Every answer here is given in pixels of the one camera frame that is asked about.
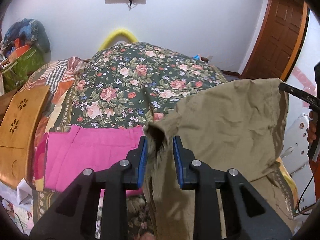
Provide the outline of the person right hand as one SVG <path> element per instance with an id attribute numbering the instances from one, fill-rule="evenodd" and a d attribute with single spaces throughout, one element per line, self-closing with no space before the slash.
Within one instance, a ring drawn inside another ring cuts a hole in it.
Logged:
<path id="1" fill-rule="evenodd" d="M 313 123 L 313 111 L 309 113 L 309 127 L 308 127 L 308 143 L 312 144 L 316 137 L 316 125 Z"/>

